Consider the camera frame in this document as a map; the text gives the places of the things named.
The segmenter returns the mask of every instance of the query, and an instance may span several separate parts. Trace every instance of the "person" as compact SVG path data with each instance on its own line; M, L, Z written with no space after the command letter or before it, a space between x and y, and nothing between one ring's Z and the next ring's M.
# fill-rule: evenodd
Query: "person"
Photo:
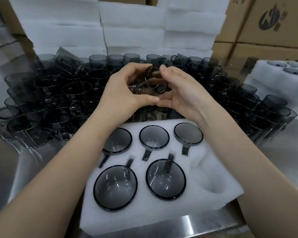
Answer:
M245 193L237 200L255 237L298 237L298 190L193 77L162 65L172 91L159 97L131 93L127 84L150 65L130 63L110 77L86 123L0 212L0 237L64 237L106 139L147 105L173 108L198 125L242 185Z

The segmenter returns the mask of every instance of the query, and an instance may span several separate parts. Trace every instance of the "stainless steel table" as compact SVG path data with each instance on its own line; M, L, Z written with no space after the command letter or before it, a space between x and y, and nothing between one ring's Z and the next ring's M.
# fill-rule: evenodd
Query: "stainless steel table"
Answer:
M62 143L50 142L37 149L27 150L14 144L20 151L0 140L0 210L53 158ZM266 156L298 188L298 120L260 146ZM74 212L67 237L89 237L78 229L80 205ZM99 236L105 237L193 237L245 225L241 211L234 202L226 207L188 215L156 224L132 228Z

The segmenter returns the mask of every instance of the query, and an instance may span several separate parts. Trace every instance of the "fingernail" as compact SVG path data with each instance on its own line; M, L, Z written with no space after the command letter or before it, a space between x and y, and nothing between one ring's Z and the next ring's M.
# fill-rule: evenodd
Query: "fingernail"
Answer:
M164 71L164 72L168 70L168 68L164 64L160 66L160 69L161 71Z
M160 101L160 98L158 98L158 97L153 98L152 101L153 101L154 103L158 103L158 102Z

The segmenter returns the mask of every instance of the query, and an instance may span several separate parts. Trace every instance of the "logo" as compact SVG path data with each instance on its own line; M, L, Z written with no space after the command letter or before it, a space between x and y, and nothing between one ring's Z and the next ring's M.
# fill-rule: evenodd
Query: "logo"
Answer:
M266 11L259 19L258 26L261 30L268 30L277 24L280 18L280 11L277 4L272 9Z

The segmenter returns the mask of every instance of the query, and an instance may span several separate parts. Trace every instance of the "person's right arm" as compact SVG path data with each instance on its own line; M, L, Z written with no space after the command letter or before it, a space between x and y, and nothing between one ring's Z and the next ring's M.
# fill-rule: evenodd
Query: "person's right arm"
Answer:
M245 191L238 203L255 237L297 238L298 190L193 77L175 67L160 70L172 91L157 106L175 109L202 130Z

